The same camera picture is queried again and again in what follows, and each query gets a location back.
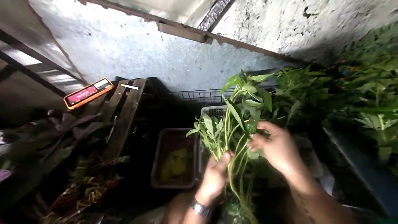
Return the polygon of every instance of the concrete wall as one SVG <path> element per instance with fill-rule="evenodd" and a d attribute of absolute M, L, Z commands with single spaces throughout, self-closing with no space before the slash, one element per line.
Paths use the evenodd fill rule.
<path fill-rule="evenodd" d="M 96 4 L 29 2 L 90 83 L 102 77 L 158 77 L 170 91 L 217 89 L 240 69 L 294 65 L 227 43 L 198 43 L 160 33 L 155 22 Z"/>
<path fill-rule="evenodd" d="M 397 0 L 236 0 L 213 33 L 328 63 L 344 45 L 396 20 Z"/>
<path fill-rule="evenodd" d="M 109 0 L 197 28 L 215 0 Z"/>

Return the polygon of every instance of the mobile phone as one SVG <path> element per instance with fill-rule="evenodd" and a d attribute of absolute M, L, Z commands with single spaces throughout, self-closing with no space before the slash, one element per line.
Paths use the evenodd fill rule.
<path fill-rule="evenodd" d="M 109 79 L 103 78 L 81 90 L 67 95 L 64 97 L 64 102 L 66 107 L 72 110 L 101 96 L 113 87 L 114 85 L 109 81 Z"/>

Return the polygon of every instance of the wrist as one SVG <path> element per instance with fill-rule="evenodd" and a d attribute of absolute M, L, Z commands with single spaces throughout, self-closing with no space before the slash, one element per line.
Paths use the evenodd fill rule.
<path fill-rule="evenodd" d="M 214 197 L 204 191 L 202 188 L 199 188 L 199 190 L 195 194 L 195 200 L 202 205 L 209 207 L 213 203 Z"/>

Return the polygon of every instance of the white painted wall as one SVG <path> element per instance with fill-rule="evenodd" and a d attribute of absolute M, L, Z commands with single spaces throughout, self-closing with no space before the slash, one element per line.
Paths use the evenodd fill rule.
<path fill-rule="evenodd" d="M 306 7 L 316 15 L 304 16 Z M 236 0 L 213 33 L 328 63 L 345 44 L 396 20 L 398 0 Z"/>

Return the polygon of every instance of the wooden beam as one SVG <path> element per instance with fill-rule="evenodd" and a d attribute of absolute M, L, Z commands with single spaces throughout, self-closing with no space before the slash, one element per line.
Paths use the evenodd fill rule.
<path fill-rule="evenodd" d="M 8 33 L 4 32 L 2 29 L 0 29 L 0 40 L 5 42 L 6 44 L 10 45 L 11 47 L 20 50 L 24 52 L 25 54 L 41 61 L 44 64 L 50 65 L 54 69 L 62 71 L 64 74 L 69 75 L 70 77 L 76 79 L 78 82 L 87 85 L 86 82 L 82 81 L 80 78 L 76 77 L 72 73 L 70 73 L 68 70 L 62 68 L 61 66 L 57 65 L 54 63 L 52 60 L 44 57 L 43 55 L 39 54 L 35 50 L 31 49 L 24 43 L 20 42 L 19 40 L 15 39 L 13 36 L 9 35 Z"/>
<path fill-rule="evenodd" d="M 43 79 L 38 74 L 25 68 L 25 66 L 23 66 L 21 63 L 17 62 L 15 59 L 11 58 L 10 56 L 8 56 L 6 53 L 4 53 L 2 51 L 0 51 L 0 59 L 5 61 L 6 63 L 8 63 L 14 69 L 19 70 L 23 74 L 27 75 L 29 78 L 33 79 L 34 81 L 42 84 L 44 87 L 53 91 L 55 94 L 59 95 L 60 97 L 66 96 L 66 93 L 64 93 L 62 90 L 55 87 L 53 84 L 49 83 L 47 80 Z"/>
<path fill-rule="evenodd" d="M 6 65 L 2 70 L 0 70 L 0 83 L 4 80 L 10 77 L 14 72 L 17 70 L 12 67 L 11 65 Z"/>

